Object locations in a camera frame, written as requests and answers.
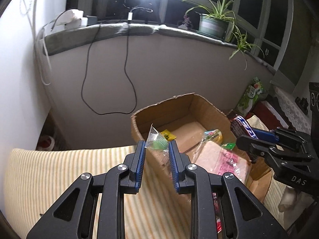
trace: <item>silver screw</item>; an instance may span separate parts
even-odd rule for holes
[[[127,165],[126,165],[126,164],[119,164],[119,165],[117,166],[117,168],[118,168],[120,171],[124,171],[124,170],[126,170]]]
[[[189,164],[189,165],[187,165],[187,168],[189,169],[189,170],[196,170],[197,169],[197,165],[196,164]]]
[[[224,176],[228,180],[231,180],[232,178],[234,178],[234,174],[232,174],[231,172],[225,172]]]
[[[81,175],[81,179],[82,180],[87,180],[88,178],[90,178],[91,177],[91,175],[89,174],[89,173],[87,173],[87,172],[85,172],[85,173],[83,173],[82,175]]]

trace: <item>yellow striped mattress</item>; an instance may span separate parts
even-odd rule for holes
[[[134,146],[43,152],[14,149],[9,157],[4,182],[6,217],[23,239],[54,201],[82,173],[98,175],[123,163]],[[96,238],[98,208],[93,238]],[[150,167],[144,168],[137,195],[125,195],[125,235],[127,239],[189,238],[189,210],[182,210],[176,198],[160,183]]]

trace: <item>white cable connector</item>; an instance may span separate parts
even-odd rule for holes
[[[127,17],[128,21],[131,21],[133,19],[133,12],[129,12],[129,15]]]

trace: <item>green snack bag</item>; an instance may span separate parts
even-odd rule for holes
[[[227,150],[233,150],[235,145],[236,143],[225,143],[225,144],[222,144],[221,147]]]
[[[257,101],[260,94],[264,92],[263,85],[261,84],[261,81],[255,77],[251,84],[248,85],[245,93],[240,98],[239,103],[237,104],[237,111],[243,115],[246,116],[247,113],[251,110],[255,102]]]

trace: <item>potted plant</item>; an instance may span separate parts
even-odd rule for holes
[[[257,47],[261,50],[261,48],[255,44],[251,44],[251,43],[248,43],[247,42],[247,33],[246,34],[242,34],[239,30],[239,28],[234,25],[236,30],[235,32],[233,32],[236,40],[237,40],[237,49],[231,54],[231,56],[229,57],[229,60],[233,58],[234,55],[236,55],[238,52],[242,53],[244,55],[244,53],[246,51],[250,51],[252,49],[252,47]]]
[[[217,5],[215,5],[212,0],[208,0],[211,7],[199,4],[193,0],[183,0],[183,2],[185,1],[196,4],[196,6],[188,9],[185,15],[195,8],[203,8],[208,12],[208,14],[200,14],[200,32],[224,39],[229,22],[231,22],[233,26],[235,25],[235,14],[233,11],[227,9],[228,6],[233,3],[233,0],[222,0],[222,2],[217,0]]]

